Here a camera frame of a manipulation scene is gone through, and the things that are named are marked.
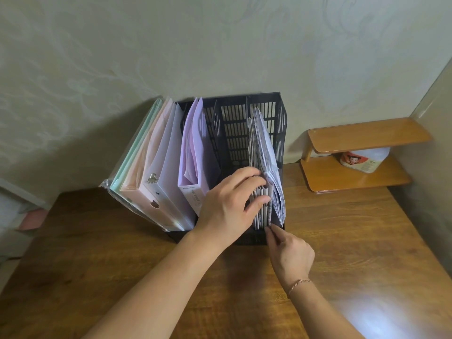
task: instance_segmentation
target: hand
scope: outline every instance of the hand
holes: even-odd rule
[[[309,279],[314,262],[312,247],[293,234],[272,224],[265,228],[270,261],[279,283],[286,293],[299,279]]]
[[[193,232],[207,235],[207,240],[222,251],[236,241],[251,226],[263,204],[270,201],[269,196],[259,196],[245,209],[253,190],[266,183],[258,175],[256,168],[241,168],[210,190]]]

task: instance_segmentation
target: white container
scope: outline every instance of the white container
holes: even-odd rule
[[[382,147],[379,149],[344,152],[340,159],[340,163],[347,168],[370,174],[386,159],[390,149],[390,147]]]

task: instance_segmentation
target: small wooden stand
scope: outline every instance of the small wooden stand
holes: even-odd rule
[[[366,174],[342,166],[338,157],[333,155],[311,158],[312,150],[319,154],[340,153],[407,145],[433,139],[411,118],[316,128],[308,130],[308,137],[308,145],[300,165],[309,189],[314,193],[408,184],[411,177],[391,154],[375,172]]]

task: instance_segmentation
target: wooden desk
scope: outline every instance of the wooden desk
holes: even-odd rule
[[[284,192],[287,230],[316,251],[311,278],[367,338],[452,337],[452,282],[386,188],[316,195],[292,164]],[[62,194],[0,296],[0,338],[82,336],[173,247],[103,189]],[[267,248],[233,246],[172,337],[306,335]]]

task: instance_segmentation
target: bracelet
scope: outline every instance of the bracelet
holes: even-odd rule
[[[290,298],[290,293],[297,285],[302,284],[302,283],[309,283],[309,282],[312,282],[312,281],[310,279],[299,279],[298,281],[296,281],[295,284],[292,285],[292,288],[290,288],[289,292],[287,293],[287,298]]]

